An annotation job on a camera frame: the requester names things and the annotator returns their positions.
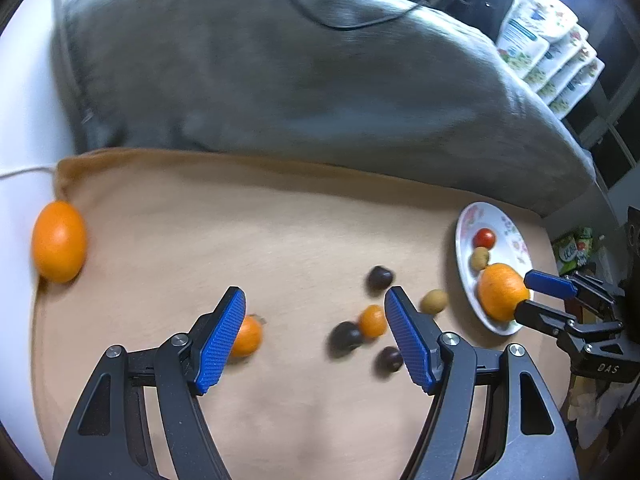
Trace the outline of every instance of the red cherry tomato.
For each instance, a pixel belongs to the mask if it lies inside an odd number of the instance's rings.
[[[486,247],[493,249],[495,245],[495,233],[491,229],[483,227],[474,236],[474,247]]]

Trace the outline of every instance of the small orange fruit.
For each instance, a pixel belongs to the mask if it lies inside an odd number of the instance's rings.
[[[244,316],[238,335],[231,347],[231,357],[247,357],[262,343],[262,325],[253,316]]]
[[[33,227],[31,255],[40,275],[50,282],[76,277],[86,258],[86,229],[75,207],[59,200],[44,207]]]
[[[362,335],[368,339],[380,337],[386,332],[384,311],[377,305],[369,305],[358,318],[358,326]]]
[[[511,321],[518,303],[529,299],[522,276],[507,264],[493,264],[483,270],[477,291],[482,308],[496,321]]]

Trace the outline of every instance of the gray blanket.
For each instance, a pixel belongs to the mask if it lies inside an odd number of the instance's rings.
[[[335,24],[412,4],[302,2]],[[87,149],[325,162],[542,216],[594,181],[590,157],[491,41],[437,10],[335,32],[289,0],[68,0],[62,23],[61,84],[77,90]]]

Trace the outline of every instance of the bolt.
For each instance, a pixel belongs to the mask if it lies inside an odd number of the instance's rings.
[[[519,345],[518,343],[513,343],[509,345],[509,352],[511,352],[516,357],[522,357],[524,354],[526,354],[526,350],[524,349],[524,346]]]
[[[110,346],[109,348],[107,348],[107,351],[105,352],[105,354],[107,354],[107,357],[110,357],[110,358],[118,357],[120,354],[122,354],[122,346],[120,345]]]
[[[460,337],[458,334],[454,334],[453,332],[445,332],[442,334],[442,342],[445,345],[455,346],[460,342]]]
[[[171,344],[173,346],[185,346],[189,341],[189,336],[184,333],[179,333],[171,338]]]

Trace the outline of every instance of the orange fruit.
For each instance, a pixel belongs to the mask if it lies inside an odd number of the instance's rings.
[[[384,311],[377,305],[369,305],[360,314],[358,326],[364,337],[368,339],[380,337],[386,332]]]
[[[231,357],[247,357],[262,343],[262,325],[253,316],[244,316],[238,335],[231,347]]]
[[[522,276],[507,264],[492,264],[483,270],[477,292],[484,311],[497,321],[511,321],[518,303],[529,299]]]
[[[31,255],[40,275],[65,283],[76,277],[86,257],[86,229],[68,202],[51,202],[38,215],[31,235]]]

